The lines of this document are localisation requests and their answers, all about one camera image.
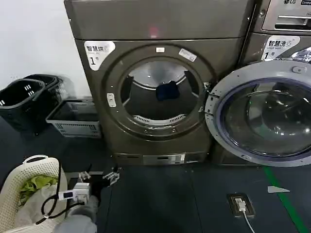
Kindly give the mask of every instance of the lg logo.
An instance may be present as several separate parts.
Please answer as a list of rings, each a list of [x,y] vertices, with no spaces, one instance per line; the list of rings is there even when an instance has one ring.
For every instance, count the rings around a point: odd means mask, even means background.
[[[296,0],[284,0],[284,4],[295,4]]]

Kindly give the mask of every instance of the floor outlet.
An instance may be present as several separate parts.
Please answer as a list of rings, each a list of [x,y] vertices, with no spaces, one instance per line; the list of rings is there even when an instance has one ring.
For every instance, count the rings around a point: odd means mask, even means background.
[[[247,216],[254,216],[255,211],[254,208],[248,198],[248,196],[245,193],[235,193],[235,194],[227,194],[227,199],[231,208],[231,211],[234,216],[243,216],[243,212],[239,211],[238,202],[244,201],[246,205],[246,211],[245,214]]]

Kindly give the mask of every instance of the green towel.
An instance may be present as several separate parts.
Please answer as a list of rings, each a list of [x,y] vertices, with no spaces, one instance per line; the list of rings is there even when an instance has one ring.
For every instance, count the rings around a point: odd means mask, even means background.
[[[39,189],[46,185],[57,184],[57,179],[50,176],[35,176],[25,182],[19,191],[19,204],[23,206],[26,201]]]

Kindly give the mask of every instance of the front-loading washing machine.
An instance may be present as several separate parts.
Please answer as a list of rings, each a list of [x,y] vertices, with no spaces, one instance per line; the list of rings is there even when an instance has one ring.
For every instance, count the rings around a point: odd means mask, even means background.
[[[205,160],[209,88],[238,61],[252,0],[66,0],[117,162]]]
[[[212,90],[207,124],[221,165],[311,163],[311,1],[263,0],[239,66]]]

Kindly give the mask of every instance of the white wall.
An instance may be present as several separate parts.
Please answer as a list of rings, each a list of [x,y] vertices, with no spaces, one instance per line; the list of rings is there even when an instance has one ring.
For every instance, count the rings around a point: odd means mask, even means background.
[[[0,7],[0,89],[27,75],[55,74],[90,96],[63,0],[7,0]]]

